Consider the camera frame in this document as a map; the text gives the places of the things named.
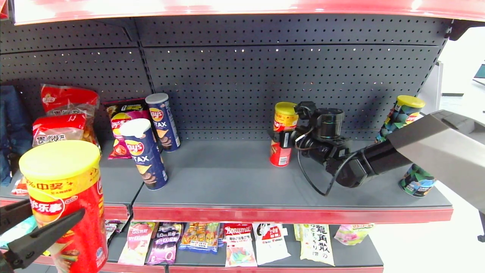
white snack package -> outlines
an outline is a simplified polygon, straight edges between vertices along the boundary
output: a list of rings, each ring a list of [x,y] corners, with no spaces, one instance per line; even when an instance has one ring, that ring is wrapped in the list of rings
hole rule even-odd
[[[291,256],[285,242],[285,235],[288,233],[282,224],[254,223],[253,231],[256,240],[256,261],[258,265]]]
[[[300,260],[307,259],[335,266],[327,224],[301,224]]]

perforated metal back panel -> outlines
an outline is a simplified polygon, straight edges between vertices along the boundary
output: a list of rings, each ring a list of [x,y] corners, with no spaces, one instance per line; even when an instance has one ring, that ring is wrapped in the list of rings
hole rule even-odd
[[[1,53],[74,48],[136,47],[121,27],[92,20],[14,26],[0,23]]]
[[[407,44],[441,46],[450,19],[353,14],[137,18],[143,46]]]
[[[96,90],[102,102],[151,94],[137,48],[13,53],[3,54],[0,61],[1,84],[16,87],[34,119],[45,115],[40,101],[43,83]],[[102,106],[95,126],[111,128]]]
[[[96,21],[2,22],[1,84],[17,87],[34,118],[41,83],[90,88],[103,102],[166,92],[181,136],[208,140],[267,138],[275,103],[314,101],[345,110],[346,136],[371,139],[398,95],[419,92],[451,25],[325,14],[135,22],[140,43]],[[110,127],[104,109],[96,127]]]
[[[343,129],[380,128],[398,95],[419,92],[450,23],[373,15],[137,20],[155,91],[169,94],[179,129],[246,138],[261,138],[280,101],[341,108]]]

red shelf top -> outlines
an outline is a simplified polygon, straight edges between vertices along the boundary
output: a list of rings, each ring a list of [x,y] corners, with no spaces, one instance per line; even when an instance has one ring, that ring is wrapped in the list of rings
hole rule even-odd
[[[485,0],[15,0],[16,24],[107,17],[341,13],[485,21]]]

chip bag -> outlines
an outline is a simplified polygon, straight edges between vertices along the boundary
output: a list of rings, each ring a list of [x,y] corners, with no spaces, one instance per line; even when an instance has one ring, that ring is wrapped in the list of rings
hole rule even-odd
[[[96,92],[71,86],[43,84],[40,96],[47,116],[85,114],[86,127],[83,140],[91,142],[99,148],[99,142],[93,129],[95,112],[99,107],[99,95]]]
[[[114,135],[113,151],[108,158],[131,158],[119,128],[132,119],[150,119],[148,106],[144,99],[108,102],[105,106]]]
[[[86,127],[85,114],[38,118],[32,126],[32,147],[62,140],[85,140],[91,142],[90,132],[86,130]]]

lay's logo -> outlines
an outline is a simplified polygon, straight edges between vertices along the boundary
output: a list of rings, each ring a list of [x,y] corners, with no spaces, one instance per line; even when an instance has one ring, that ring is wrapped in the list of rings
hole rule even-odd
[[[126,143],[126,147],[129,150],[129,153],[133,156],[141,155],[145,150],[145,147],[141,142],[138,142],[135,140],[125,140],[125,143]]]
[[[157,108],[150,108],[150,115],[153,121],[159,122],[163,119],[163,111]]]

